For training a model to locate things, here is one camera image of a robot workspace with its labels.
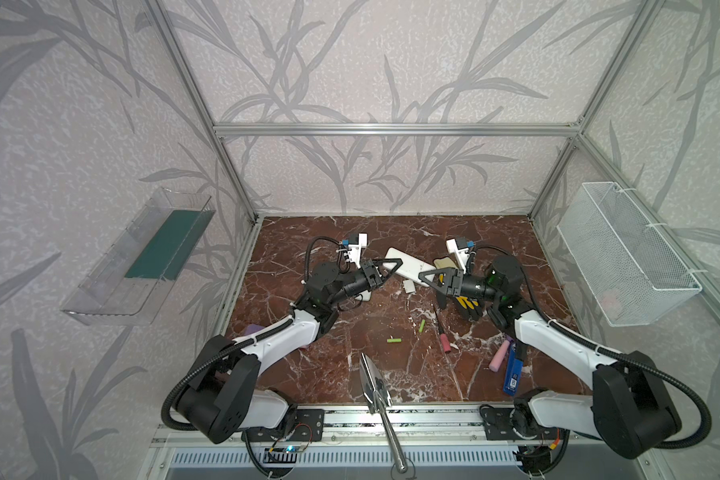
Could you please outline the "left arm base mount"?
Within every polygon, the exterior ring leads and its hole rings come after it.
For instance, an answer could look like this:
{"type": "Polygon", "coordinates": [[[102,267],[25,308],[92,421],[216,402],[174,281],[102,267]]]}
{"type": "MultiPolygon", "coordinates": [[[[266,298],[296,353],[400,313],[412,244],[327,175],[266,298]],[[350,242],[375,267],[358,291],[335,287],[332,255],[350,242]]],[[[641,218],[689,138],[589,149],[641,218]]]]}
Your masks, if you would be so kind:
{"type": "Polygon", "coordinates": [[[247,439],[255,443],[273,443],[276,440],[296,443],[320,441],[325,426],[324,409],[297,408],[286,414],[284,420],[273,428],[249,428],[247,439]]]}

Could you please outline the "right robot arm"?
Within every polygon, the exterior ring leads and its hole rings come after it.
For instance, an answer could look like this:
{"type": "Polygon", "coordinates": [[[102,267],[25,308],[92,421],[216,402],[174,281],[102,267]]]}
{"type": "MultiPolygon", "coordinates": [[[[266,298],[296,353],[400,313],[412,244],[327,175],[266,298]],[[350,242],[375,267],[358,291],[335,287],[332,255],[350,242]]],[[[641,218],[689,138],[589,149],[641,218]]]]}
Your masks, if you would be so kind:
{"type": "Polygon", "coordinates": [[[484,301],[496,328],[516,345],[541,351],[585,383],[587,395],[525,394],[520,402],[538,426],[597,438],[626,459],[653,448],[687,449],[711,433],[706,402],[649,356],[612,350],[549,318],[515,257],[496,257],[484,277],[442,268],[422,270],[418,278],[445,297],[484,301]]]}

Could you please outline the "white green-screen remote control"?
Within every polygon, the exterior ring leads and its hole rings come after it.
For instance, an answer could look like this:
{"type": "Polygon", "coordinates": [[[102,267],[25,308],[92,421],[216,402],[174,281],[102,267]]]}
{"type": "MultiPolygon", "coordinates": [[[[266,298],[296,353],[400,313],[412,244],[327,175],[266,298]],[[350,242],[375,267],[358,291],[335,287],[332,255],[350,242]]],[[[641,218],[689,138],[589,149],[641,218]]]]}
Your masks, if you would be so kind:
{"type": "Polygon", "coordinates": [[[397,268],[395,274],[421,286],[425,286],[426,283],[419,278],[419,274],[435,269],[434,265],[428,264],[395,248],[389,248],[385,257],[387,259],[401,260],[402,265],[397,268]]]}

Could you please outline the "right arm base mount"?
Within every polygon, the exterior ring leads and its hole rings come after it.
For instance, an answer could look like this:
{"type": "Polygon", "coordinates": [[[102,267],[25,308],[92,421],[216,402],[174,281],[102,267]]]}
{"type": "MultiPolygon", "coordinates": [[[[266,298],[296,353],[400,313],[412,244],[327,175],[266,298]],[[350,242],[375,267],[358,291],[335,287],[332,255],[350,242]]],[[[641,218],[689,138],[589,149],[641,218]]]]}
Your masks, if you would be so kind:
{"type": "Polygon", "coordinates": [[[483,404],[478,408],[478,414],[487,440],[547,444],[562,439],[560,429],[540,426],[524,409],[483,404]]]}

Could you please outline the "white battery cover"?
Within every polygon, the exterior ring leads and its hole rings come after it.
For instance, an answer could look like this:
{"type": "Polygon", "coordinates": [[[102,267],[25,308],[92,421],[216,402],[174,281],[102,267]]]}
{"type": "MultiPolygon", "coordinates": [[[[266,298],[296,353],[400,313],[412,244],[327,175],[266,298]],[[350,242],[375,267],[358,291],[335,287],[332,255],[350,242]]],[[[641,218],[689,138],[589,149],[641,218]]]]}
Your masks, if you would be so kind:
{"type": "Polygon", "coordinates": [[[410,279],[403,281],[403,288],[407,294],[414,294],[416,292],[415,283],[410,279]]]}

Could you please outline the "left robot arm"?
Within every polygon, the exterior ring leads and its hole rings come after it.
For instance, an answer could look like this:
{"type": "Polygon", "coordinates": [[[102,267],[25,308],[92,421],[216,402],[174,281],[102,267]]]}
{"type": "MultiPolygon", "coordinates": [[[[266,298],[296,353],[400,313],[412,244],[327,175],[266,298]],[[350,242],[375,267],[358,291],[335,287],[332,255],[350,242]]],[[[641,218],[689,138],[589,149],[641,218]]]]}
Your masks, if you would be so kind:
{"type": "Polygon", "coordinates": [[[162,423],[199,431],[214,444],[250,428],[287,429],[296,405],[273,390],[258,390],[259,376],[328,333],[342,302],[381,288],[402,265],[400,258],[369,260],[350,272],[332,262],[318,265],[283,319],[233,340],[216,335],[206,342],[163,401],[162,423]]]}

